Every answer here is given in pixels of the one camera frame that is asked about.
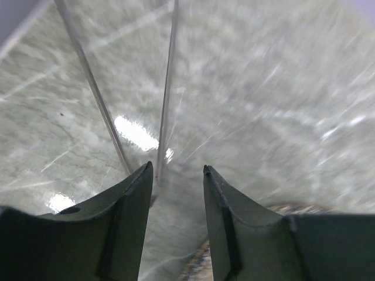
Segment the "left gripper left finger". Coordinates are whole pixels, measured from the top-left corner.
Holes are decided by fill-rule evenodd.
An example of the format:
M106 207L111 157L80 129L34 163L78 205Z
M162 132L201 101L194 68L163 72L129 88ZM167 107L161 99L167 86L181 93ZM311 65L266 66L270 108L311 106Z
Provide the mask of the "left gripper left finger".
M147 163L57 214L1 207L1 279L137 280L152 186Z

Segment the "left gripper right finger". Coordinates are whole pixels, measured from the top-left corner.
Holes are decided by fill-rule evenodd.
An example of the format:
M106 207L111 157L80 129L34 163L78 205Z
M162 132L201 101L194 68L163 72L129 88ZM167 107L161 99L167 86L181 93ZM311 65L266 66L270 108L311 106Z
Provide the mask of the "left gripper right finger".
M374 279L374 215L281 215L203 173L215 280Z

